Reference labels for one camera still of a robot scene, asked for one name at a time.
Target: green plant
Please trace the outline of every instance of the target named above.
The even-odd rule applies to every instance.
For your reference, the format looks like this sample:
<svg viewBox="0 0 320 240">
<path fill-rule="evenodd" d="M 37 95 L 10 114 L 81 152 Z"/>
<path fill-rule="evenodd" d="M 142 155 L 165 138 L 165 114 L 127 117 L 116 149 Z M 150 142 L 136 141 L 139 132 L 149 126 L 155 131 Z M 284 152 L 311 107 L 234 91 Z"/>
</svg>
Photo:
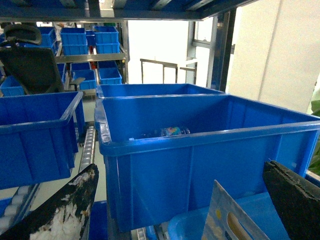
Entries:
<svg viewBox="0 0 320 240">
<path fill-rule="evenodd" d="M 312 115 L 320 117 L 320 100 L 311 102 L 311 110 L 313 111 Z M 320 176 L 320 138 L 316 143 L 309 170 Z"/>
</svg>

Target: black office chair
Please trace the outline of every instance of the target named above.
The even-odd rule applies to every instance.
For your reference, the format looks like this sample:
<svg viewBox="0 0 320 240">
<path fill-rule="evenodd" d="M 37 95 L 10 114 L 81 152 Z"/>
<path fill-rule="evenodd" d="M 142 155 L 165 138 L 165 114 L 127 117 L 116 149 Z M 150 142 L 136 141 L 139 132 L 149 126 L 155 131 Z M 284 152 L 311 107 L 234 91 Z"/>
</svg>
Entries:
<svg viewBox="0 0 320 240">
<path fill-rule="evenodd" d="M 42 36 L 36 27 L 22 24 L 4 28 L 5 41 L 0 44 L 0 61 L 21 84 L 26 95 L 64 92 L 53 52 L 49 48 L 22 47 L 17 44 L 40 45 Z M 77 86 L 85 79 L 70 83 Z"/>
</svg>

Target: chair headrest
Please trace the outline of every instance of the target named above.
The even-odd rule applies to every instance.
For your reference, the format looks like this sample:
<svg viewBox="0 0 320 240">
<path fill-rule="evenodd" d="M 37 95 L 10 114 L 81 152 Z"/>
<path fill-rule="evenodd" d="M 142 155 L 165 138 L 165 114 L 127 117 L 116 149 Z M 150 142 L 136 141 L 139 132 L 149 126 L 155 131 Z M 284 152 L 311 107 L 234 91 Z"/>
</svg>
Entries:
<svg viewBox="0 0 320 240">
<path fill-rule="evenodd" d="M 3 30 L 8 42 L 27 43 L 40 45 L 42 42 L 41 32 L 38 28 L 24 24 L 8 25 Z"/>
</svg>

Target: plastic bottle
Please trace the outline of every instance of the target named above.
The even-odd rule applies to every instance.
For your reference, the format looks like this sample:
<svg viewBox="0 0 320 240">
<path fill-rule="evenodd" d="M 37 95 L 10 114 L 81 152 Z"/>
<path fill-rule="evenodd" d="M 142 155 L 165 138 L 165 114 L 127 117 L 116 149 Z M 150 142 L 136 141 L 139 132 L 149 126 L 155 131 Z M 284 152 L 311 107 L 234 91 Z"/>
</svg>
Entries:
<svg viewBox="0 0 320 240">
<path fill-rule="evenodd" d="M 176 135 L 190 134 L 190 130 L 184 126 L 166 127 L 155 130 L 153 133 L 142 134 L 142 139 L 157 138 L 157 137 L 168 137 Z"/>
</svg>

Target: blue plastic bin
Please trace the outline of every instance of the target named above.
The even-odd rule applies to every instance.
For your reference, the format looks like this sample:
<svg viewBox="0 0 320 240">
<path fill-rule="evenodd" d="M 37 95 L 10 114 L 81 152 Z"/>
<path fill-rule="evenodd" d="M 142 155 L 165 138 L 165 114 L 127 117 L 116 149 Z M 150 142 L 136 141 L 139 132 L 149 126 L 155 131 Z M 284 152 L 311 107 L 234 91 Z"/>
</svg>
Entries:
<svg viewBox="0 0 320 240">
<path fill-rule="evenodd" d="M 60 73 L 61 81 L 64 84 L 66 82 L 66 64 L 65 63 L 58 63 L 57 67 L 58 67 L 58 71 Z"/>
<path fill-rule="evenodd" d="M 193 84 L 119 84 L 98 85 L 96 95 L 100 99 L 109 97 L 138 97 L 138 96 L 166 96 L 166 95 L 203 95 L 225 94 L 222 91 L 204 88 Z"/>
<path fill-rule="evenodd" d="M 52 46 L 56 42 L 57 37 L 54 27 L 42 26 L 38 27 L 38 29 L 42 37 L 41 46 Z"/>
<path fill-rule="evenodd" d="M 82 96 L 0 97 L 0 189 L 70 177 L 78 151 L 74 113 L 79 134 L 85 121 Z"/>
<path fill-rule="evenodd" d="M 95 46 L 96 45 L 96 35 L 95 32 L 92 30 L 85 31 L 86 41 L 88 46 Z"/>
<path fill-rule="evenodd" d="M 11 202 L 12 197 L 4 198 L 0 200 L 0 217 L 5 213 L 6 207 Z"/>
<path fill-rule="evenodd" d="M 12 76 L 8 76 L 0 85 L 0 90 L 4 97 L 25 95 L 20 83 Z"/>
<path fill-rule="evenodd" d="M 121 84 L 122 76 L 118 68 L 100 68 L 100 84 Z"/>
<path fill-rule="evenodd" d="M 98 69 L 118 68 L 115 61 L 98 61 Z"/>
<path fill-rule="evenodd" d="M 56 65 L 58 67 L 59 72 L 64 72 L 66 71 L 66 64 L 65 63 L 57 63 Z"/>
<path fill-rule="evenodd" d="M 118 54 L 120 53 L 119 43 L 96 44 L 96 52 L 98 54 Z"/>
<path fill-rule="evenodd" d="M 270 159 L 303 176 L 320 130 L 319 117 L 228 94 L 98 99 L 95 119 L 124 232 L 208 207 L 214 180 L 234 199 L 263 193 Z M 139 139 L 175 126 L 191 134 Z"/>
<path fill-rule="evenodd" d="M 52 45 L 34 45 L 34 44 L 28 44 L 26 43 L 24 45 L 26 48 L 47 48 L 47 49 L 51 49 L 53 55 L 56 55 L 59 45 L 57 45 L 57 41 L 55 41 Z"/>
<path fill-rule="evenodd" d="M 95 201 L 90 215 L 89 240 L 108 240 L 107 202 Z"/>
<path fill-rule="evenodd" d="M 78 70 L 73 72 L 73 79 L 85 78 L 85 80 L 80 83 L 80 89 L 95 89 L 97 87 L 97 77 L 94 70 Z"/>
<path fill-rule="evenodd" d="M 119 43 L 119 33 L 114 26 L 95 26 L 94 29 L 97 44 Z"/>
<path fill-rule="evenodd" d="M 79 70 L 90 70 L 90 63 L 89 62 L 80 62 L 80 63 L 71 63 L 70 64 L 70 71 L 79 71 Z"/>
<path fill-rule="evenodd" d="M 236 202 L 270 240 L 290 239 L 267 192 L 240 198 Z M 204 207 L 175 216 L 168 226 L 170 239 L 201 240 L 208 210 Z"/>
<path fill-rule="evenodd" d="M 88 54 L 88 45 L 63 45 L 63 54 L 69 55 L 84 55 Z"/>
<path fill-rule="evenodd" d="M 2 43 L 5 40 L 5 34 L 0 34 L 0 43 Z"/>
<path fill-rule="evenodd" d="M 64 27 L 60 33 L 62 45 L 87 45 L 86 30 L 84 28 Z"/>
</svg>

